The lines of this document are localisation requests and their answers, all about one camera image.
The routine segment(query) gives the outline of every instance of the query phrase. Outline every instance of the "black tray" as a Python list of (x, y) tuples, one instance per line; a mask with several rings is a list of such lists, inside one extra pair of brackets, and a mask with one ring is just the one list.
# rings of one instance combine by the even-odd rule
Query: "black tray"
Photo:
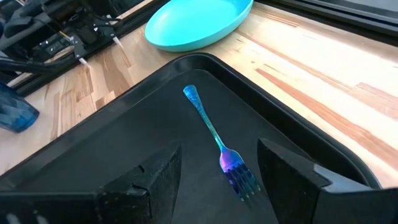
[(196, 85), (224, 143), (257, 178), (267, 138), (359, 183), (377, 179), (349, 149), (210, 54), (175, 59), (0, 177), (0, 190), (93, 190), (181, 139), (182, 177), (173, 223), (276, 223), (269, 201), (253, 215), (218, 164), (220, 152), (182, 90)]

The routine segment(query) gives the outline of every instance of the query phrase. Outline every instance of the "turquoise bowl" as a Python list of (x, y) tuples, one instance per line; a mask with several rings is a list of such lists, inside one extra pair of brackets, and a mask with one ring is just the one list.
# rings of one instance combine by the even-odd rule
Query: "turquoise bowl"
[(252, 5), (253, 0), (171, 0), (151, 17), (145, 38), (169, 52), (199, 49), (234, 31)]

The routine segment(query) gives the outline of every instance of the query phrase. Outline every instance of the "wooden table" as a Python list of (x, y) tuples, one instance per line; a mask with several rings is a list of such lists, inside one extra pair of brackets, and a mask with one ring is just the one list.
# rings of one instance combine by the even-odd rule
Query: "wooden table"
[[(0, 173), (181, 54), (155, 49), (142, 26), (27, 97), (41, 115), (0, 131)], [(216, 55), (355, 152), (383, 187), (398, 186), (398, 49), (262, 4)]]

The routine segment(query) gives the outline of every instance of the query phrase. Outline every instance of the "blue plastic cup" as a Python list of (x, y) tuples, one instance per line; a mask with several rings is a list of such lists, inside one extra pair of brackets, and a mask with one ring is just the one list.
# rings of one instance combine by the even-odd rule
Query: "blue plastic cup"
[(19, 133), (32, 126), (38, 116), (32, 105), (0, 82), (0, 128)]

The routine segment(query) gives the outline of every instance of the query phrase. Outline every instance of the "fork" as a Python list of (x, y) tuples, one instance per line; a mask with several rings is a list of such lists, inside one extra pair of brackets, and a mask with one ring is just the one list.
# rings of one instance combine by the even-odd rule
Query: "fork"
[(228, 149), (222, 142), (220, 136), (216, 132), (211, 123), (206, 111), (200, 101), (199, 94), (194, 85), (188, 85), (183, 90), (185, 96), (191, 101), (194, 107), (199, 112), (200, 116), (206, 123), (210, 132), (212, 133), (217, 145), (220, 149), (220, 167), (225, 176), (227, 176), (229, 183), (232, 185), (235, 193), (244, 201), (244, 196), (249, 198), (249, 194), (254, 195), (255, 189), (261, 191), (259, 184), (253, 173), (246, 167), (241, 155), (232, 149)]

